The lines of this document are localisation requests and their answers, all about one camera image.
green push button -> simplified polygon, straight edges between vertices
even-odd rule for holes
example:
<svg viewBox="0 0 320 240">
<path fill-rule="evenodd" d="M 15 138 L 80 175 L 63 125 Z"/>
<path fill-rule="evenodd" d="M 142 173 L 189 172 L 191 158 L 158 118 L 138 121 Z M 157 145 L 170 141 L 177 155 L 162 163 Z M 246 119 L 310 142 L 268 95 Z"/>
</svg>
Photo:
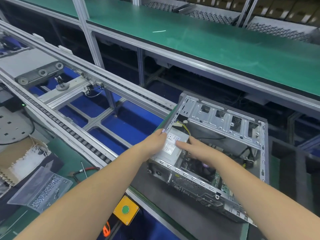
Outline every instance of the green push button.
<svg viewBox="0 0 320 240">
<path fill-rule="evenodd" d="M 129 212 L 129 206 L 125 205 L 122 207 L 122 214 L 128 214 Z"/>
</svg>

person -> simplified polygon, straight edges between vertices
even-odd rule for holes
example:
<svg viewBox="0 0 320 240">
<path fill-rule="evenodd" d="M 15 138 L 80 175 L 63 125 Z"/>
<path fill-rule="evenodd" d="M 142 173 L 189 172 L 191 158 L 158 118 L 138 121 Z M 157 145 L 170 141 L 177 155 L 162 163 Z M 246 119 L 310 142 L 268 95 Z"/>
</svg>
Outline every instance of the person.
<svg viewBox="0 0 320 240">
<path fill-rule="evenodd" d="M 176 146 L 215 168 L 268 240 L 320 239 L 320 218 L 194 137 Z M 139 167 L 164 146 L 158 129 L 75 186 L 31 222 L 16 240 L 96 239 Z"/>
</svg>

open computer tower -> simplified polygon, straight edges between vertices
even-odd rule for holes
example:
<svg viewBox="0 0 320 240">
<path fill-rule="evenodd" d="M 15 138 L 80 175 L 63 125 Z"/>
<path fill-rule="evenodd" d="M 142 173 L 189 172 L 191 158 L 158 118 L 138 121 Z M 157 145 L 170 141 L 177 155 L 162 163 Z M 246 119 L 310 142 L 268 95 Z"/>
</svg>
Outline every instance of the open computer tower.
<svg viewBox="0 0 320 240">
<path fill-rule="evenodd" d="M 233 221 L 253 224 L 218 171 L 193 159 L 174 142 L 187 141 L 191 134 L 269 183 L 267 121 L 183 92 L 164 129 L 168 134 L 166 144 L 150 158 L 149 173 Z"/>
</svg>

forearm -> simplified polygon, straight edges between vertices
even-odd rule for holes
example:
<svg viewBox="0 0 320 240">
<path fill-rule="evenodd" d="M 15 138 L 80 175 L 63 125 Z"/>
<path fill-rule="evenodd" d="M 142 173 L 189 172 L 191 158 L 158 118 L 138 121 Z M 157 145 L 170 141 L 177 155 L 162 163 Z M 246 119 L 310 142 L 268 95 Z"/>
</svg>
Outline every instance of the forearm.
<svg viewBox="0 0 320 240">
<path fill-rule="evenodd" d="M 318 238 L 320 218 L 312 212 L 223 153 L 212 151 L 208 161 L 268 240 Z"/>
<path fill-rule="evenodd" d="M 125 151 L 66 193 L 17 239 L 96 239 L 145 157 L 139 145 Z"/>
</svg>

orange handle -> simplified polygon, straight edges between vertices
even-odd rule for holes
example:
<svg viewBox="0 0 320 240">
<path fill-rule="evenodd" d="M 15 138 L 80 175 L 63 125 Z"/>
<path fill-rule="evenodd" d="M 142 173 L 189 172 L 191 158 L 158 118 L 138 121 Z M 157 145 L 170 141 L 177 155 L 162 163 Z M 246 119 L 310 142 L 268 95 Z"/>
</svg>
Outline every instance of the orange handle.
<svg viewBox="0 0 320 240">
<path fill-rule="evenodd" d="M 105 238 L 110 235 L 111 230 L 110 230 L 109 222 L 106 222 L 106 225 L 104 225 L 102 231 L 103 231 L 103 235 Z"/>
</svg>

